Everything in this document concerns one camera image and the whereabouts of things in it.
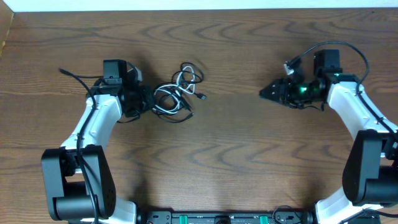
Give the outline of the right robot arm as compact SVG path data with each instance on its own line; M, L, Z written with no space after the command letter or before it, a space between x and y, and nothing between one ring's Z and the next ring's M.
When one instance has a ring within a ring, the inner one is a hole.
M397 205L397 125L371 101L362 80L343 71L339 50L314 53L311 82L302 74L302 58L286 61L287 77L271 82L259 96L296 110L312 108L315 103L328 105L354 143L343 169L342 186L304 212L299 222L379 223L381 217L397 218L382 211Z

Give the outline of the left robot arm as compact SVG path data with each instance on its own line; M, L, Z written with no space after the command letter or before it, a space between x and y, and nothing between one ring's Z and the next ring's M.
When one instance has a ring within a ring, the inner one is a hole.
M138 223L136 204L116 195L105 151L115 124L150 110L151 90L141 71L120 59L104 60L103 76L86 90L74 131L41 157L49 215L68 223Z

